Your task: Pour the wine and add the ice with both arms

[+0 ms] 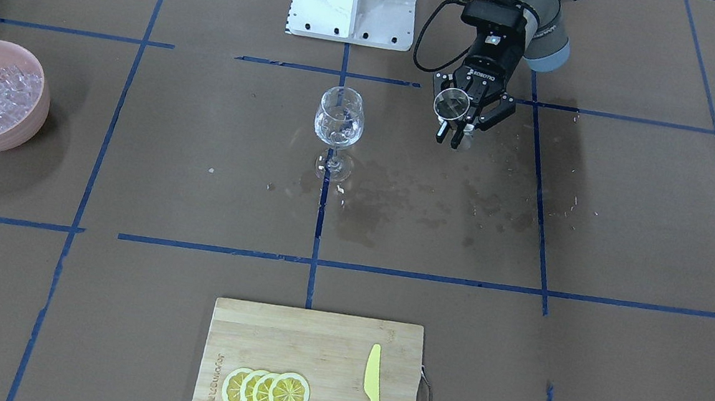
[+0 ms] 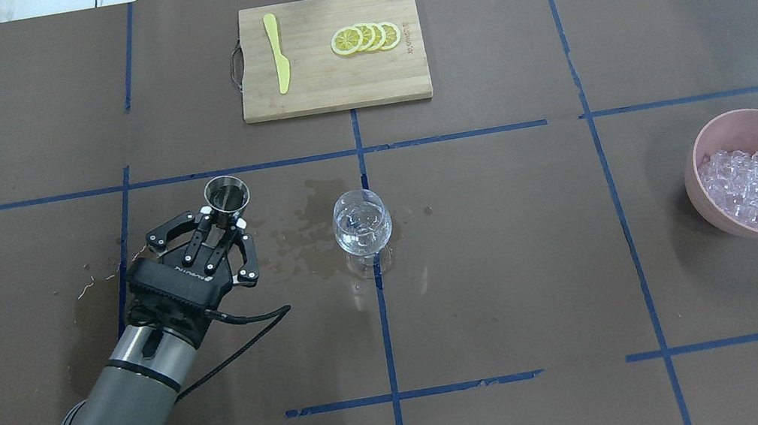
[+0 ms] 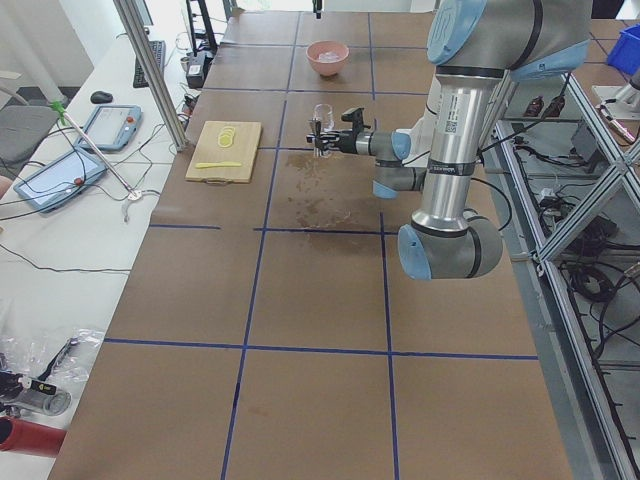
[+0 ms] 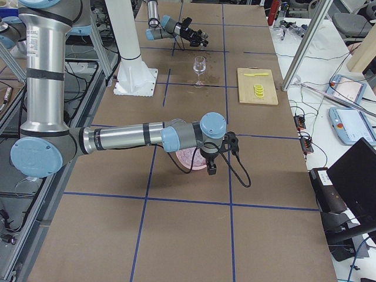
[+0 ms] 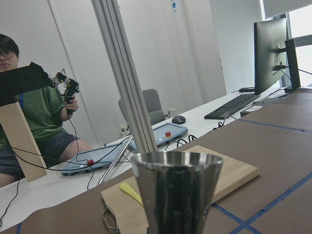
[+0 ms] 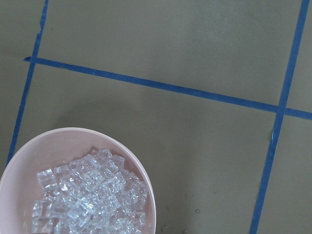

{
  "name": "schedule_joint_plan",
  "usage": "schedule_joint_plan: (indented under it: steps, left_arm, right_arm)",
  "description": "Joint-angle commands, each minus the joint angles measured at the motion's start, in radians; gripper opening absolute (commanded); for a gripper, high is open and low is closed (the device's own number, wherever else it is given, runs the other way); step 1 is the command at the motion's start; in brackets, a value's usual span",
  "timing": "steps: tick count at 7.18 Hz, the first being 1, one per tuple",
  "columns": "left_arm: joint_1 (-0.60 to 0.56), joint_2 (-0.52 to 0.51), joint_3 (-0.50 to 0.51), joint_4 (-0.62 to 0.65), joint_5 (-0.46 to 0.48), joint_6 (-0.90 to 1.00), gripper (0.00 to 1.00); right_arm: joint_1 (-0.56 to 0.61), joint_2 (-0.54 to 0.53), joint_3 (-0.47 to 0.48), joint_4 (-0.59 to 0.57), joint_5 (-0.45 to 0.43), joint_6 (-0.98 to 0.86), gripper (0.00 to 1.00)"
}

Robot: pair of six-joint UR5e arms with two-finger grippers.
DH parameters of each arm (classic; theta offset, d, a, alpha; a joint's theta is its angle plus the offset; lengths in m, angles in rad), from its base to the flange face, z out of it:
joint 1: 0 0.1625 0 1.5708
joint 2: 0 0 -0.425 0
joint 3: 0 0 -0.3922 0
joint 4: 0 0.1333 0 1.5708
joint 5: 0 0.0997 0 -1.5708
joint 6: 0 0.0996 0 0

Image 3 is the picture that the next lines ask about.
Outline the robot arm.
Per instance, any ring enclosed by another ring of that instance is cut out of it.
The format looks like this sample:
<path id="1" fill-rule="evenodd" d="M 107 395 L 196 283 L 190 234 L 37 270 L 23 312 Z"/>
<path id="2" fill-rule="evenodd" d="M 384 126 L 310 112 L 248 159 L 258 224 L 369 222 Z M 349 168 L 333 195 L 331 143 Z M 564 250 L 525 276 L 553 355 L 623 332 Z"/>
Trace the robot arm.
<path id="1" fill-rule="evenodd" d="M 398 254 L 413 279 L 462 279 L 489 273 L 502 257 L 498 228 L 466 205 L 489 101 L 499 82 L 548 78 L 586 59 L 589 1 L 442 1 L 427 40 L 440 84 L 438 111 L 423 168 L 405 168 L 414 133 L 370 131 L 359 108 L 350 128 L 307 136 L 315 153 L 339 150 L 376 160 L 374 192 L 419 189 L 420 207 L 398 233 Z"/>

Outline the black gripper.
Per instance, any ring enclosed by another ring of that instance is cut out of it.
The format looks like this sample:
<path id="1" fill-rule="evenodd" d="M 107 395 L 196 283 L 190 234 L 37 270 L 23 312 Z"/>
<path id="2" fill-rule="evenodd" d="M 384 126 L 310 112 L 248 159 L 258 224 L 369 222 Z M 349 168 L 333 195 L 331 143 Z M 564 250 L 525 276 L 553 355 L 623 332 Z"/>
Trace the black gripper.
<path id="1" fill-rule="evenodd" d="M 306 136 L 306 142 L 316 150 L 339 150 L 342 153 L 370 155 L 372 132 L 353 129 L 341 131 L 311 132 Z"/>

